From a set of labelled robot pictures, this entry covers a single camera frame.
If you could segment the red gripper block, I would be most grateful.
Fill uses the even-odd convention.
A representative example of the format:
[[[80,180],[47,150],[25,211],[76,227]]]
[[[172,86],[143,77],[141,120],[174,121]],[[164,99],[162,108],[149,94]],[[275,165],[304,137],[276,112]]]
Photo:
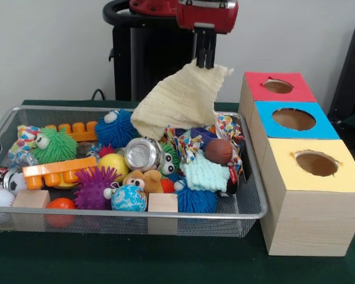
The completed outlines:
[[[238,1],[178,1],[177,22],[180,28],[195,30],[196,65],[212,69],[215,60],[216,33],[232,31],[238,14]]]

